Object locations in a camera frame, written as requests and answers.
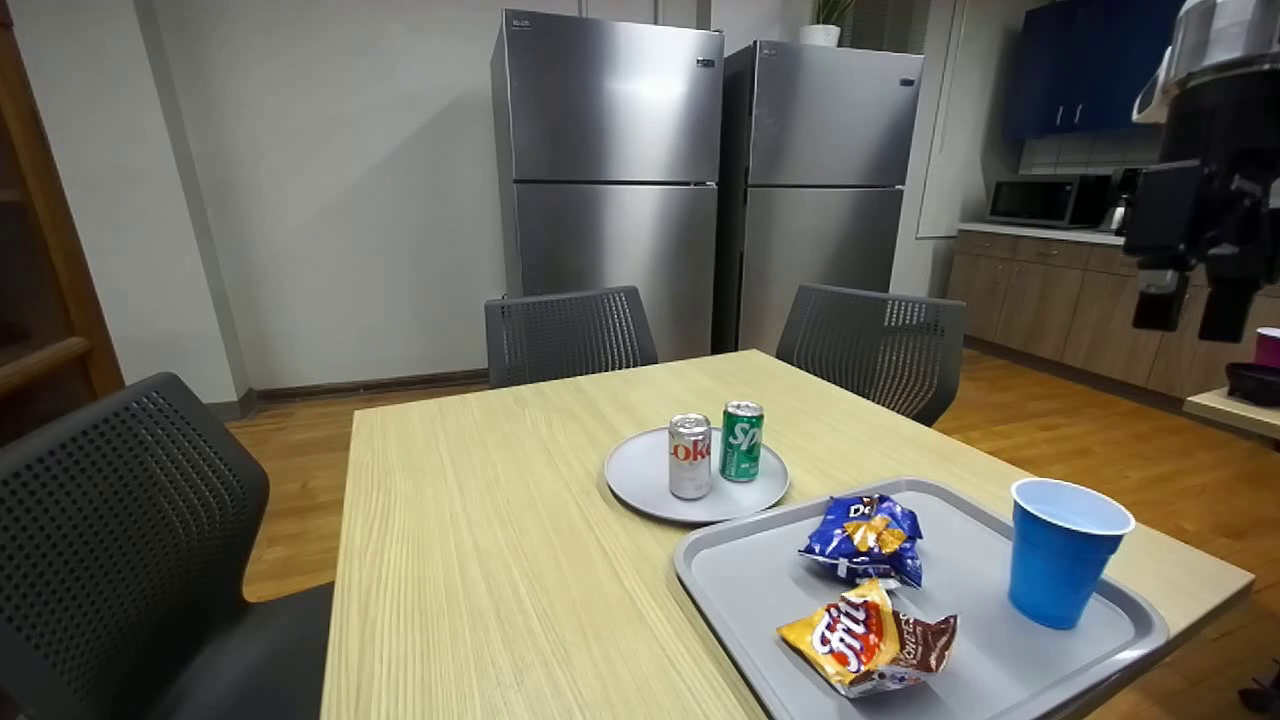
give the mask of blue cabinet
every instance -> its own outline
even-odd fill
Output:
[[[1022,17],[1006,141],[1128,129],[1181,0],[1056,0]]]

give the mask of stainless steel refrigerator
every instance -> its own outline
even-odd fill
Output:
[[[748,46],[725,59],[714,352],[772,352],[798,283],[887,287],[921,57]]]
[[[721,31],[508,12],[493,53],[508,293],[635,283],[711,347]]]

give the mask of wooden door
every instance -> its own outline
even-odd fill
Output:
[[[0,0],[0,444],[112,387],[121,366]]]

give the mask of gray tray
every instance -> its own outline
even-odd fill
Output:
[[[798,556],[824,504],[700,529],[676,551],[681,585],[772,717],[1043,717],[1141,664],[1167,637],[1144,599],[1107,581],[1077,633],[1038,629],[1003,599],[1003,519],[924,481],[856,491],[891,491],[916,509],[924,590],[901,590],[897,603],[929,619],[955,612],[961,637],[933,680],[845,701],[775,637],[845,590]]]

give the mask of countertop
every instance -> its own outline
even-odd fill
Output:
[[[985,234],[985,235],[1029,235],[1029,241],[1059,241],[1059,244],[1112,244],[1112,249],[1118,249],[1118,244],[1122,244],[1122,235],[1112,235],[1112,234],[1085,234],[1085,227],[1034,227],[1034,225],[993,225],[993,221],[961,225],[961,234]]]
[[[1261,405],[1243,405],[1237,397],[1229,397],[1229,387],[1212,387],[1201,397],[1189,397],[1184,405],[1189,418],[1212,421],[1212,426],[1229,426],[1250,435],[1269,435],[1280,440],[1280,411],[1277,408],[1261,408]]]

